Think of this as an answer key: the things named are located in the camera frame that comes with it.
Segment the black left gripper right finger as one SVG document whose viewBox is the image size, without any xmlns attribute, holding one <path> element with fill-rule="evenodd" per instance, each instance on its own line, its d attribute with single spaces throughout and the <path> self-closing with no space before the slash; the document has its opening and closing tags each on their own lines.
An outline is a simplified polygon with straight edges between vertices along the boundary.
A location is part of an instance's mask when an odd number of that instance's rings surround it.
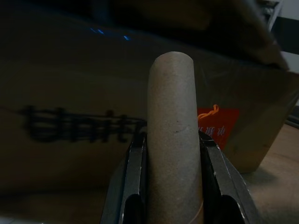
<svg viewBox="0 0 299 224">
<path fill-rule="evenodd" d="M 199 131 L 204 223 L 256 224 L 257 208 L 246 183 L 217 143 Z"/>
</svg>

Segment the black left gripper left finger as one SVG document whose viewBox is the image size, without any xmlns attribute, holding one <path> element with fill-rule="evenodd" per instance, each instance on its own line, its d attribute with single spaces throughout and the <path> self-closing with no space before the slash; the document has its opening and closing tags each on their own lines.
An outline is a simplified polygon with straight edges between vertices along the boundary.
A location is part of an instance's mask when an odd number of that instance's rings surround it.
<svg viewBox="0 0 299 224">
<path fill-rule="evenodd" d="M 147 135 L 136 135 L 110 179 L 101 224 L 146 223 Z"/>
</svg>

